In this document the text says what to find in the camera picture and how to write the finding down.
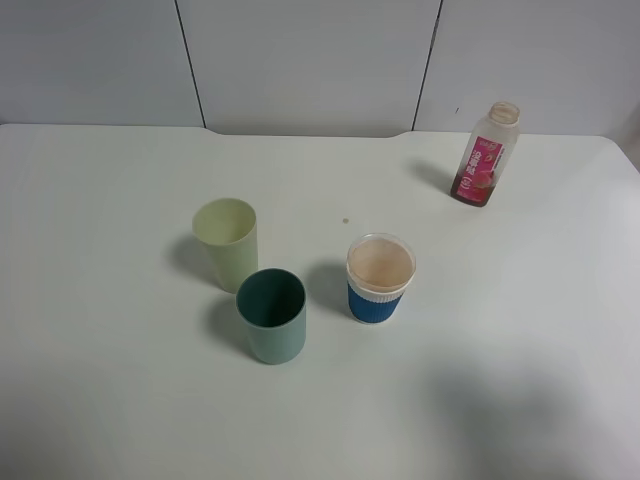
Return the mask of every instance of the red label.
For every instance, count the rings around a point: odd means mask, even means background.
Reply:
[[[494,170],[503,152],[501,143],[478,137],[467,165],[460,172],[462,180],[456,193],[472,202],[483,202],[495,185]]]

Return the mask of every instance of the cup rim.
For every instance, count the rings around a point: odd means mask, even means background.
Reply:
[[[293,316],[293,318],[291,318],[290,320],[287,320],[285,323],[281,323],[280,325],[276,325],[275,327],[263,327],[261,325],[256,325],[253,322],[250,322],[249,320],[247,320],[246,318],[244,318],[244,315],[242,315],[242,312],[240,311],[240,307],[238,306],[238,297],[240,296],[239,293],[242,290],[242,287],[244,286],[244,284],[252,277],[254,277],[255,275],[258,275],[261,272],[268,272],[268,271],[279,271],[279,272],[284,272],[288,275],[291,275],[293,278],[295,278],[298,283],[300,284],[300,286],[302,287],[302,293],[304,295],[303,299],[302,299],[302,305],[300,306],[300,309],[296,312],[296,314]],[[259,330],[268,330],[268,331],[273,331],[273,330],[277,330],[279,328],[285,327],[287,325],[289,325],[291,322],[293,322],[294,320],[296,320],[299,316],[300,313],[306,308],[307,306],[307,290],[304,288],[304,283],[302,283],[302,280],[300,280],[300,278],[290,272],[289,270],[285,270],[284,268],[263,268],[262,270],[258,270],[257,272],[252,273],[251,275],[249,275],[247,278],[244,279],[244,281],[242,282],[242,284],[240,285],[240,288],[238,288],[238,291],[236,292],[236,311],[238,312],[238,315],[240,315],[240,318],[242,318],[242,321],[244,323],[246,323],[247,325],[249,325],[252,328],[257,328]]]
[[[409,255],[409,258],[411,259],[411,266],[413,267],[411,275],[409,276],[406,282],[400,283],[398,285],[392,285],[391,287],[387,287],[387,288],[393,288],[393,290],[384,291],[384,292],[380,292],[378,290],[372,290],[371,287],[375,288],[376,285],[373,285],[365,281],[363,278],[358,276],[358,274],[353,272],[349,267],[349,257],[351,256],[351,253],[357,247],[359,247],[360,245],[362,245],[363,243],[365,243],[366,241],[372,238],[383,238],[383,239],[392,241],[397,245],[400,245],[407,252],[407,254]],[[416,274],[416,257],[415,257],[415,254],[413,253],[413,250],[411,250],[411,247],[409,247],[409,245],[407,245],[407,243],[404,242],[402,239],[390,233],[383,233],[383,232],[367,233],[366,235],[362,235],[361,237],[356,238],[351,244],[351,246],[349,247],[349,251],[347,252],[346,263],[347,263],[347,275],[349,275],[349,277],[353,279],[353,281],[358,285],[359,288],[361,288],[367,293],[371,293],[374,295],[393,295],[395,293],[398,293],[402,291],[404,288],[406,288],[409,285],[409,283],[411,283],[411,280],[413,280],[413,277]]]
[[[197,233],[196,233],[196,228],[195,228],[195,223],[196,223],[196,218],[198,217],[198,215],[200,215],[200,213],[202,213],[202,211],[204,211],[206,208],[210,207],[211,205],[213,205],[214,203],[218,203],[218,202],[224,202],[224,201],[228,201],[228,200],[233,200],[234,202],[243,204],[246,207],[249,207],[249,210],[251,211],[251,213],[253,214],[253,226],[251,227],[251,229],[242,237],[240,237],[237,240],[234,240],[233,242],[228,242],[228,243],[211,243],[208,242],[206,240],[203,240]],[[193,218],[191,219],[191,232],[193,233],[193,235],[200,240],[202,243],[206,244],[206,245],[211,245],[212,247],[228,247],[230,245],[235,245],[239,242],[241,242],[242,240],[244,240],[245,238],[247,238],[249,235],[251,235],[251,233],[257,228],[258,226],[258,215],[256,214],[255,209],[251,206],[251,204],[249,204],[248,202],[245,202],[244,200],[241,200],[239,198],[233,198],[233,197],[223,197],[223,198],[216,198],[215,200],[211,200],[210,202],[205,203],[204,205],[202,205],[197,211],[196,213],[193,215]]]

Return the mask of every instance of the bottle opening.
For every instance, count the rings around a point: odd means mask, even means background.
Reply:
[[[514,125],[520,118],[520,109],[513,103],[496,102],[489,111],[489,118],[502,125]]]

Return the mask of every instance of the light green cup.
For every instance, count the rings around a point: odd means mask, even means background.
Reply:
[[[286,270],[260,270],[242,284],[236,307],[259,360],[278,365],[300,353],[307,337],[305,304],[304,285]]]
[[[258,270],[256,212],[247,202],[221,198],[203,206],[193,217],[193,234],[202,243],[220,286],[236,293]]]

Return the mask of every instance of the teal cup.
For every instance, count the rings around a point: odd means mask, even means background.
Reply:
[[[238,290],[236,307],[259,360],[277,365],[300,353],[307,335],[306,294],[294,274],[278,268],[254,273]]]

